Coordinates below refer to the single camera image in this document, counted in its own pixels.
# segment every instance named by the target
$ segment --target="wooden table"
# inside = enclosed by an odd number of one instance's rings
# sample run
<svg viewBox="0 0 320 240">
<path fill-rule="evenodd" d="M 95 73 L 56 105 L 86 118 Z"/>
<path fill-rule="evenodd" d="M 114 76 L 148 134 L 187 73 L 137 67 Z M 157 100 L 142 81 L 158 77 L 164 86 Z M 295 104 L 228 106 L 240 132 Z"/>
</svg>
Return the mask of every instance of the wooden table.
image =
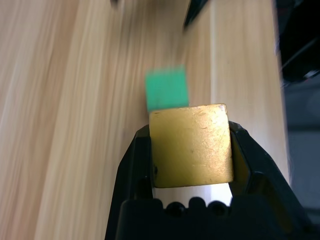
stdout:
<svg viewBox="0 0 320 240">
<path fill-rule="evenodd" d="M 185 65 L 289 180 L 271 0 L 0 1 L 0 239 L 102 240 L 117 167 L 148 123 L 144 76 Z M 210 186 L 158 192 L 164 202 Z"/>
</svg>

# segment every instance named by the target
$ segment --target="green block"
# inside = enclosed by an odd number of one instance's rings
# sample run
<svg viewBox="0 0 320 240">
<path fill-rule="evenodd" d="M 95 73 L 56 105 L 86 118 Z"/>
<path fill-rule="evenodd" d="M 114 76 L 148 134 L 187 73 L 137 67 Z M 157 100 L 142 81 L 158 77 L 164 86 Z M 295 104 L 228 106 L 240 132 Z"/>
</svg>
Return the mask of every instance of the green block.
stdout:
<svg viewBox="0 0 320 240">
<path fill-rule="evenodd" d="M 145 79 L 148 112 L 189 106 L 186 72 L 183 67 L 150 72 Z"/>
</svg>

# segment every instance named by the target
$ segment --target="yellow block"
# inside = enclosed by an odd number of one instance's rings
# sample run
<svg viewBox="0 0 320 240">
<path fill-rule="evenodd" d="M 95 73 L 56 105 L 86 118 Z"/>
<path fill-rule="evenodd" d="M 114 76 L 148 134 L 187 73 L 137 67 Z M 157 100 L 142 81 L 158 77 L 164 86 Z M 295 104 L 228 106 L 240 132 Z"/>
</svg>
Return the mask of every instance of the yellow block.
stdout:
<svg viewBox="0 0 320 240">
<path fill-rule="evenodd" d="M 233 180 L 231 140 L 224 104 L 172 108 L 149 116 L 156 188 Z"/>
</svg>

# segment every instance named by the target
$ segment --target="metallic gold surface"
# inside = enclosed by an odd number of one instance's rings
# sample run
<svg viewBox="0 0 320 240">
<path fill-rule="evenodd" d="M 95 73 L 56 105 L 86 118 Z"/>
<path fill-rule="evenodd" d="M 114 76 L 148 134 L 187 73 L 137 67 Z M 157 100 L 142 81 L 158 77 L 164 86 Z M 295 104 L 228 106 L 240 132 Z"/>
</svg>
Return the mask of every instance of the metallic gold surface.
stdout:
<svg viewBox="0 0 320 240">
<path fill-rule="evenodd" d="M 226 106 L 154 111 L 149 116 L 154 184 L 175 188 L 233 180 Z"/>
</svg>

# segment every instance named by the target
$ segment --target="wooden surface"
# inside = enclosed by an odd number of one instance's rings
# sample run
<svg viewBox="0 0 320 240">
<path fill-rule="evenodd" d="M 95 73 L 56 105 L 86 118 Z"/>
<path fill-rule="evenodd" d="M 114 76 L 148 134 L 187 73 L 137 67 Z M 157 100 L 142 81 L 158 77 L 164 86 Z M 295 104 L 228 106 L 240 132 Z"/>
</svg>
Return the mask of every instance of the wooden surface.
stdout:
<svg viewBox="0 0 320 240">
<path fill-rule="evenodd" d="M 1 240 L 104 239 L 154 68 L 185 65 L 190 104 L 226 103 L 288 179 L 272 1 L 216 0 L 182 34 L 187 6 L 0 0 Z M 197 194 L 211 187 L 157 192 Z"/>
</svg>

